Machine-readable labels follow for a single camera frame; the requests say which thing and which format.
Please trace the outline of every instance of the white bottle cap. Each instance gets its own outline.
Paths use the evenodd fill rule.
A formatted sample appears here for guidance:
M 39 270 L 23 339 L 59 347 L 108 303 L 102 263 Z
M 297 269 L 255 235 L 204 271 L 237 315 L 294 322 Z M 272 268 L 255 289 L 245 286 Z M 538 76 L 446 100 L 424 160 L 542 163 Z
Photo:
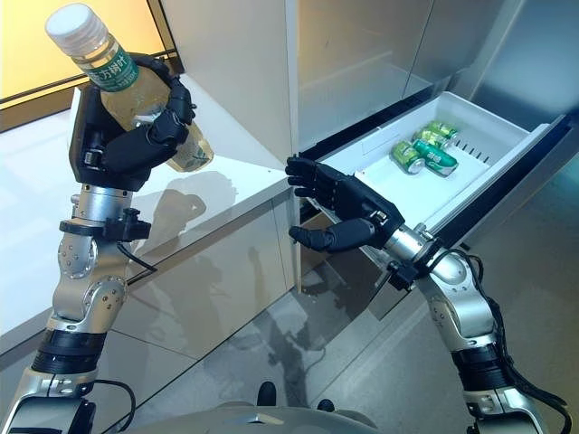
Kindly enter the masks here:
M 44 29 L 63 52 L 73 57 L 94 52 L 109 34 L 100 18 L 81 3 L 58 9 L 46 20 Z

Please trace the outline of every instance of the plastic bottle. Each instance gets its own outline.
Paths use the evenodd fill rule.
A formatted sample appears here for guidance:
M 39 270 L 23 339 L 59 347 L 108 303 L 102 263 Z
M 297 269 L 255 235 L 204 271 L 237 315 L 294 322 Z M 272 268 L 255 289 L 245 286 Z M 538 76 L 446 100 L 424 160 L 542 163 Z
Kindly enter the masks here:
M 169 95 L 167 85 L 153 71 L 137 66 L 88 6 L 77 3 L 58 9 L 46 21 L 45 30 L 100 87 L 103 106 L 123 128 L 133 129 L 139 119 L 154 119 L 163 110 Z M 213 157 L 193 122 L 186 142 L 168 163 L 177 171 L 190 172 Z

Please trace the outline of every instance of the refrigerator drawer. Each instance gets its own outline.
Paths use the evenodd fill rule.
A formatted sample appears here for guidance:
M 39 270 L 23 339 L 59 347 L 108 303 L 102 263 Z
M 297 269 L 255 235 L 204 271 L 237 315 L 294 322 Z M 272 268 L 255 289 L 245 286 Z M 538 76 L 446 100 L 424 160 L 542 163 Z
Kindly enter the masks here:
M 417 175 L 408 175 L 392 160 L 390 151 L 435 119 L 460 131 L 460 141 L 447 149 L 459 166 L 446 178 L 428 168 Z M 443 92 L 320 161 L 355 174 L 394 203 L 408 226 L 424 222 L 436 232 L 493 185 L 549 129 L 549 124 L 542 124 L 532 132 L 526 131 L 465 99 Z

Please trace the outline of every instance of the silver robot arm segment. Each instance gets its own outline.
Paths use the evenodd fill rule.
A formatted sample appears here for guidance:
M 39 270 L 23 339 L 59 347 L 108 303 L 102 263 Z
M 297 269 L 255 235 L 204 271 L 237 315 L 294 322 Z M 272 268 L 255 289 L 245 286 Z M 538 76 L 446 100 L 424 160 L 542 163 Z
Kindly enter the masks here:
M 415 262 L 432 240 L 423 225 L 416 231 L 403 225 L 384 249 L 397 259 Z M 439 249 L 426 263 L 429 267 L 434 264 L 432 272 L 414 285 L 426 298 L 432 320 L 451 352 L 464 387 L 464 400 L 477 419 L 479 431 L 484 432 L 489 424 L 489 432 L 512 432 L 516 424 L 531 429 L 528 432 L 546 434 L 533 400 L 520 392 L 504 372 L 496 347 L 495 318 L 487 299 L 475 286 L 469 264 L 446 249 Z M 532 427 L 517 417 L 510 418 L 520 414 L 528 417 Z M 500 418 L 506 420 L 502 428 L 497 423 Z
M 72 218 L 58 249 L 61 278 L 52 313 L 34 362 L 24 370 L 2 434 L 16 427 L 49 427 L 52 420 L 58 420 L 64 432 L 75 419 L 90 424 L 94 404 L 82 396 L 92 390 L 105 337 L 127 296 L 128 258 L 102 229 L 108 219 L 125 218 L 131 195 L 84 184 L 81 194 L 71 198 Z

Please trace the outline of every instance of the green beverage can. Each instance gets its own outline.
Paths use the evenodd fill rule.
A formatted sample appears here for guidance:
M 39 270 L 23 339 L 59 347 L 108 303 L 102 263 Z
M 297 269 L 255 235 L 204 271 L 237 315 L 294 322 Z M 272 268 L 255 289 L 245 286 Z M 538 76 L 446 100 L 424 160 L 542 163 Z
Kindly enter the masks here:
M 442 135 L 444 138 L 448 139 L 451 144 L 455 144 L 459 140 L 459 130 L 452 125 L 445 124 L 439 120 L 429 122 L 426 128 Z
M 416 131 L 413 135 L 413 140 L 421 140 L 438 149 L 446 149 L 451 144 L 451 141 L 445 138 L 442 134 L 437 133 L 436 131 L 431 131 L 428 128 Z
M 392 157 L 406 173 L 411 175 L 417 174 L 424 167 L 424 158 L 406 141 L 392 148 Z
M 426 161 L 426 167 L 439 175 L 448 176 L 459 165 L 459 162 L 453 156 L 449 156 L 446 152 L 429 145 L 423 140 L 415 140 L 413 147 Z

